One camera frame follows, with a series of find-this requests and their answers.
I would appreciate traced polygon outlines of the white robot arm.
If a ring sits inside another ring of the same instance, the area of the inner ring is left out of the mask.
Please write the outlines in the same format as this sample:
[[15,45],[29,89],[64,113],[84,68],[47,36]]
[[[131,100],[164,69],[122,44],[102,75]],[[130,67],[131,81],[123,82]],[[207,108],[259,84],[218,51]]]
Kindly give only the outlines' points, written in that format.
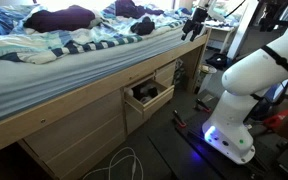
[[203,140],[238,165],[255,155],[253,138],[243,121],[268,89],[288,79],[288,30],[229,67],[222,93],[202,124]]

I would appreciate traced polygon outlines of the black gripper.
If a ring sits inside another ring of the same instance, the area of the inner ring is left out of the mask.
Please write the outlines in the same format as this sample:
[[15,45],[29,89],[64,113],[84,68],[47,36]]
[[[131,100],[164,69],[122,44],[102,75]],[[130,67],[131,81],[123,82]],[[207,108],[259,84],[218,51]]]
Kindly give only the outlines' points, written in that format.
[[[193,15],[192,15],[192,21],[194,23],[197,23],[193,28],[193,34],[190,38],[190,41],[193,42],[197,35],[199,35],[204,27],[201,22],[204,22],[205,19],[208,17],[207,10],[202,7],[197,7],[194,9]],[[192,23],[191,20],[187,20],[185,25],[182,28],[183,35],[181,37],[182,40],[185,40],[187,37],[187,34],[192,30]]]

